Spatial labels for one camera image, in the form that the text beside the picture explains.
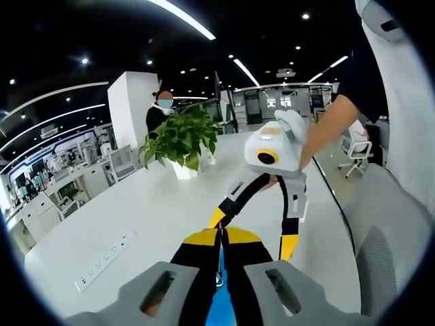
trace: white chair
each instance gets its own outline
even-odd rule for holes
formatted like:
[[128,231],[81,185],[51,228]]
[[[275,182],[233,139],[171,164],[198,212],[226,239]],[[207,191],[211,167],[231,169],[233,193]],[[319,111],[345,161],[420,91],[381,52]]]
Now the white chair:
[[130,145],[119,148],[109,153],[111,175],[115,182],[119,182],[136,171],[131,158]]
[[[364,151],[358,152],[355,151],[355,148],[358,145],[367,145],[367,146]],[[352,134],[349,132],[349,129],[347,129],[343,134],[341,149],[346,153],[347,156],[349,156],[353,160],[352,163],[344,163],[338,166],[339,170],[346,166],[351,167],[346,174],[346,179],[349,177],[349,175],[352,173],[353,170],[358,170],[361,172],[361,174],[364,174],[364,170],[366,169],[366,167],[362,166],[362,162],[366,158],[371,158],[373,156],[373,154],[370,153],[370,150],[372,149],[372,142],[356,141],[352,136]]]
[[53,203],[62,221],[80,208],[80,203],[77,200],[69,199],[69,197],[64,197],[60,202],[57,201],[54,195],[47,196],[47,198]]

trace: green leaves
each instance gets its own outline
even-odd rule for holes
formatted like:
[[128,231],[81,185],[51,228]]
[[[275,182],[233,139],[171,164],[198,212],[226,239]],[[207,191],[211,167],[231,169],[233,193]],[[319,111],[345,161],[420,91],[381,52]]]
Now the green leaves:
[[145,152],[145,154],[143,155],[143,163],[145,164],[145,167],[148,169],[148,162],[152,159],[152,157],[154,156],[154,148],[153,149],[149,149]]
[[192,170],[197,171],[199,168],[199,158],[197,153],[189,154],[186,157],[186,166]]
[[164,165],[164,161],[161,153],[156,153],[156,158],[161,165],[166,166]]
[[180,114],[172,115],[155,131],[155,139],[145,138],[145,143],[139,148],[144,153],[145,167],[153,156],[164,165],[164,158],[178,162],[193,170],[199,168],[201,155],[200,144],[212,153],[217,141],[216,131],[220,127],[213,117],[205,112],[201,104],[190,105]]
[[192,148],[192,135],[189,132],[186,132],[184,137],[181,138],[181,141],[187,148]]

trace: white flower pot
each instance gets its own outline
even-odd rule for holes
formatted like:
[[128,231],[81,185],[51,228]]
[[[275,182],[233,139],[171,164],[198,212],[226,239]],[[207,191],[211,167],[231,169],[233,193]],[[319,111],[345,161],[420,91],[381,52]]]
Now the white flower pot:
[[198,176],[198,173],[201,170],[200,167],[198,168],[198,171],[195,171],[186,166],[179,165],[178,162],[174,162],[171,160],[167,160],[167,161],[171,164],[172,168],[174,169],[175,175],[179,180],[187,180],[187,179],[195,178]]
[[210,164],[216,164],[216,154],[212,154],[209,150],[207,150],[207,160]]

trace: ceiling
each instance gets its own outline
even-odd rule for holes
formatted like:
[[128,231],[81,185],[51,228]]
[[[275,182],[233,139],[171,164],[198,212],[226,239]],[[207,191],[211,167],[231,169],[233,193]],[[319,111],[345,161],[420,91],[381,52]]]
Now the ceiling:
[[[290,67],[296,76],[287,82],[306,82],[351,50],[354,8],[349,0],[336,0],[334,5],[327,1],[269,0],[254,5],[244,0],[171,0],[211,31],[216,36],[213,41],[146,0],[49,2],[32,1],[26,8],[17,1],[11,4],[10,20],[19,23],[9,42],[7,76],[1,80],[2,110],[11,111],[69,86],[111,83],[125,70],[157,73],[162,87],[174,89],[174,96],[212,97],[214,71],[224,88],[253,86],[229,54],[242,61],[260,84],[282,82],[275,76],[277,69]],[[304,13],[310,15],[308,20],[302,19]],[[89,63],[82,65],[85,57]],[[317,82],[339,80],[344,67],[345,63],[330,69]],[[11,79],[16,83],[10,85]],[[5,133],[0,147],[51,117],[103,103],[107,104],[107,86],[63,92],[33,103],[0,124]],[[88,116],[95,117],[96,125],[110,120],[106,105],[68,115],[55,124],[75,128],[89,123]],[[41,141],[39,135],[39,128],[26,133],[0,156],[13,160]]]

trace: hand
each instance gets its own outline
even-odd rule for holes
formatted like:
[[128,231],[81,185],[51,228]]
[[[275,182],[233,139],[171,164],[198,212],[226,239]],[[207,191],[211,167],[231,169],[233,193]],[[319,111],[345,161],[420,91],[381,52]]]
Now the hand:
[[270,179],[269,179],[269,183],[267,185],[265,185],[263,188],[261,188],[261,192],[263,192],[264,190],[269,189],[270,187],[273,187],[276,183],[278,183],[278,178],[276,175],[271,175]]

